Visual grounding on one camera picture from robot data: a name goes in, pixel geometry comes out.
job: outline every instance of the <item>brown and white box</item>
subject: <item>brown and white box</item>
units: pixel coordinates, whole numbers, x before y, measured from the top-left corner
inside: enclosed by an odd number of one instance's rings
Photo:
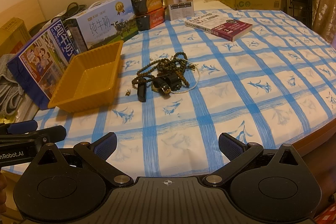
[[[164,0],[169,20],[194,16],[193,0]]]

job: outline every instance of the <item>gold medal emblem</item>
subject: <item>gold medal emblem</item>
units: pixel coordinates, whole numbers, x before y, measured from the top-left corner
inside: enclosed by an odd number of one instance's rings
[[[121,12],[123,12],[123,13],[125,12],[125,10],[124,10],[124,4],[121,1],[118,1],[115,4],[115,9],[118,12],[118,15],[120,15]]]

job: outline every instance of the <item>silver bolt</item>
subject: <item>silver bolt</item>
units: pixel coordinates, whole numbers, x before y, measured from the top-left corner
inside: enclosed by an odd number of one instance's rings
[[[210,176],[207,176],[205,179],[207,180],[207,182],[213,183],[213,184],[220,183],[222,181],[222,178],[218,175],[210,175]]]
[[[118,175],[116,177],[114,177],[114,181],[117,183],[127,183],[129,182],[131,179],[129,176],[125,176],[125,175]]]

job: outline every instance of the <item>book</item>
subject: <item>book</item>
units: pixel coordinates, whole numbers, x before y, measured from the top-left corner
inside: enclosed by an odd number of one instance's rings
[[[235,41],[252,31],[252,24],[212,13],[193,17],[186,20],[184,24],[229,41]]]

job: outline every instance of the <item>blue milk box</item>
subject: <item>blue milk box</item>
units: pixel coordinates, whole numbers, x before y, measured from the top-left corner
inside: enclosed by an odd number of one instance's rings
[[[59,19],[30,39],[7,67],[34,103],[44,110],[76,54]]]
[[[80,52],[111,42],[125,42],[138,34],[131,0],[106,0],[91,5],[66,22]]]

